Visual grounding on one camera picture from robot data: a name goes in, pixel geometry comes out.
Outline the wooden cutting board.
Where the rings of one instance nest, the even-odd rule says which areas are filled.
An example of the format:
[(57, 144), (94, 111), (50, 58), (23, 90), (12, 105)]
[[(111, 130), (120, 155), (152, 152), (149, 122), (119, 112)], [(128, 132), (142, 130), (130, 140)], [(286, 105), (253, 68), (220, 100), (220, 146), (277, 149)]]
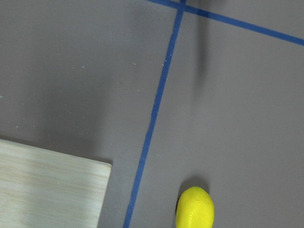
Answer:
[(0, 142), (3, 228), (96, 228), (111, 164)]

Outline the yellow lemon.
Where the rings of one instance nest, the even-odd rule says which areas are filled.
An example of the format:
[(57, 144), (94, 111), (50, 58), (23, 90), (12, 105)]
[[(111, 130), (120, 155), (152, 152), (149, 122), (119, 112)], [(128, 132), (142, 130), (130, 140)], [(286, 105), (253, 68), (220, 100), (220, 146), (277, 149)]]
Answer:
[(193, 186), (180, 195), (176, 207), (177, 228), (211, 228), (214, 219), (214, 204), (204, 189)]

